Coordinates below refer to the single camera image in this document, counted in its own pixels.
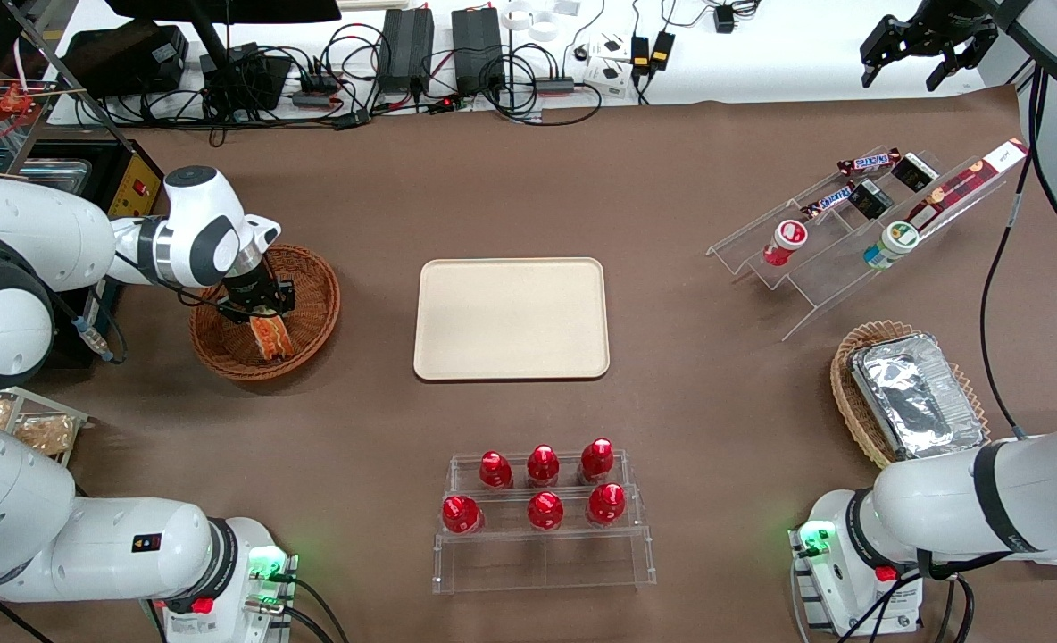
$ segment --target clear acrylic shelf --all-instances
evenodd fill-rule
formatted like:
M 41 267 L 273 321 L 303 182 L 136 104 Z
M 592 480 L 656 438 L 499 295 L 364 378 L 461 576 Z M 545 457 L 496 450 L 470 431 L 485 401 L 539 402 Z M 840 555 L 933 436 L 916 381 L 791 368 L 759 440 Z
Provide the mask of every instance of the clear acrylic shelf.
M 865 155 L 887 153 L 887 147 L 876 147 Z M 928 151 L 920 151 L 915 154 L 933 169 L 940 171 L 941 167 L 945 167 L 935 155 Z M 758 217 L 720 243 L 711 245 L 707 251 L 707 256 L 715 256 L 716 259 L 723 261 L 723 265 L 736 276 L 745 273 L 757 274 L 758 278 L 769 290 L 776 290 L 781 284 L 790 284 L 798 290 L 801 301 L 805 302 L 803 308 L 810 307 L 810 311 L 803 314 L 802 318 L 799 318 L 797 325 L 789 333 L 783 335 L 782 342 L 786 342 L 786 338 L 794 335 L 801 327 L 814 322 L 827 310 L 831 310 L 853 293 L 858 292 L 878 273 L 882 273 L 879 270 L 870 268 L 863 259 L 863 254 L 882 237 L 882 232 L 888 224 L 907 219 L 912 207 L 921 203 L 925 197 L 980 160 L 980 158 L 970 158 L 966 162 L 958 164 L 949 171 L 938 176 L 937 180 L 916 192 L 905 186 L 894 176 L 889 174 L 888 171 L 865 176 L 860 180 L 869 179 L 876 183 L 876 186 L 880 187 L 894 201 L 893 207 L 872 221 L 860 215 L 860 212 L 850 201 L 842 201 L 837 206 L 828 208 L 817 219 L 808 220 L 806 216 L 799 210 L 803 204 L 812 203 L 812 201 L 847 185 L 847 178 L 843 178 L 840 172 L 828 176 L 821 182 L 811 186 L 809 190 L 786 200 L 781 206 Z M 1007 172 L 1008 170 L 1005 170 L 993 176 L 981 186 L 962 197 L 956 204 L 946 208 L 938 220 L 922 232 L 917 245 L 926 243 L 933 235 L 944 231 L 946 225 L 952 223 L 962 213 L 973 207 L 981 199 L 1003 186 Z M 805 223 L 809 233 L 808 240 L 801 249 L 790 257 L 785 264 L 771 265 L 762 259 L 762 247 L 773 237 L 774 228 L 786 219 Z M 910 256 L 901 260 L 900 263 L 912 261 L 912 254 L 910 253 Z
M 493 490 L 477 475 L 480 456 L 455 456 L 445 486 L 446 496 L 472 497 L 485 516 L 479 533 L 455 534 L 440 529 L 433 537 L 434 594 L 463 591 L 653 585 L 655 566 L 651 530 L 627 452 L 608 481 L 624 486 L 626 514 L 607 528 L 594 528 L 585 518 L 593 485 L 578 485 L 580 453 L 558 452 L 562 485 L 525 488 L 527 455 L 511 456 L 515 484 Z M 564 503 L 560 528 L 534 530 L 527 518 L 528 499 L 541 491 L 556 493 Z

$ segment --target rectangular tray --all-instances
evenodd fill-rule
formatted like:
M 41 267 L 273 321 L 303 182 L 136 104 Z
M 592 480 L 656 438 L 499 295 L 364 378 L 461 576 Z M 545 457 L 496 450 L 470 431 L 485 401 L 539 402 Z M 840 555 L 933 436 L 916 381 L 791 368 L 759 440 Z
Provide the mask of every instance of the rectangular tray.
M 591 379 L 609 364 L 597 260 L 433 260 L 422 269 L 413 347 L 420 378 Z

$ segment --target charger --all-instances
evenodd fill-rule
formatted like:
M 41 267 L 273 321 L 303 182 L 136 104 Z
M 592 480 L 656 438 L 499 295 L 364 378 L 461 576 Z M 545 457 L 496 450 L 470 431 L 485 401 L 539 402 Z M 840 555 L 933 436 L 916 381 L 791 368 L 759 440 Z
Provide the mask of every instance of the charger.
M 736 11 L 733 5 L 720 4 L 716 7 L 716 33 L 731 33 L 736 30 Z

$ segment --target wicker basket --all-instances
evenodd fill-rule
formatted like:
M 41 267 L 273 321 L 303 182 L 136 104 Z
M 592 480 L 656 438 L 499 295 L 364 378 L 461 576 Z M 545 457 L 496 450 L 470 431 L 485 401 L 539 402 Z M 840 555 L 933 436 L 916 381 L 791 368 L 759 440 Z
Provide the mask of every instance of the wicker basket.
M 211 306 L 191 311 L 188 329 L 199 361 L 235 382 L 259 382 L 297 369 L 318 352 L 337 322 L 340 296 L 337 277 L 320 256 L 299 245 L 276 244 L 267 250 L 267 261 L 279 279 L 295 281 L 295 310 L 284 324 L 297 353 L 285 362 L 266 362 L 259 353 L 249 325 L 233 325 Z M 216 289 L 203 290 L 203 297 Z
M 854 436 L 854 442 L 863 447 L 863 453 L 879 469 L 885 469 L 894 460 L 894 453 L 889 448 L 885 434 L 878 426 L 878 421 L 874 418 L 874 412 L 870 410 L 869 404 L 863 398 L 863 392 L 858 390 L 858 384 L 850 373 L 848 359 L 850 353 L 858 347 L 876 345 L 879 342 L 895 341 L 913 332 L 910 325 L 903 325 L 900 322 L 870 322 L 868 325 L 860 325 L 851 330 L 850 334 L 841 341 L 834 361 L 830 362 L 830 386 L 834 388 L 834 401 L 838 405 L 838 410 L 847 420 L 847 427 Z M 985 423 L 985 411 L 981 408 L 977 393 L 973 393 L 969 386 L 968 378 L 958 369 L 957 364 L 949 364 L 953 371 L 953 378 L 965 391 L 968 402 L 972 404 L 973 411 L 977 412 L 978 420 L 981 420 L 981 427 L 985 429 L 985 435 L 989 433 L 989 426 Z

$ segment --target foil container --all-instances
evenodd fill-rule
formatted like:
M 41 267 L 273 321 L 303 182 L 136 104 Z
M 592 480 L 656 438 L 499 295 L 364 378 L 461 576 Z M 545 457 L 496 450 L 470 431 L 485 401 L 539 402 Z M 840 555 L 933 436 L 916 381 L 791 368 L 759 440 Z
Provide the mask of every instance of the foil container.
M 897 460 L 942 456 L 988 442 L 932 335 L 860 347 L 850 370 Z

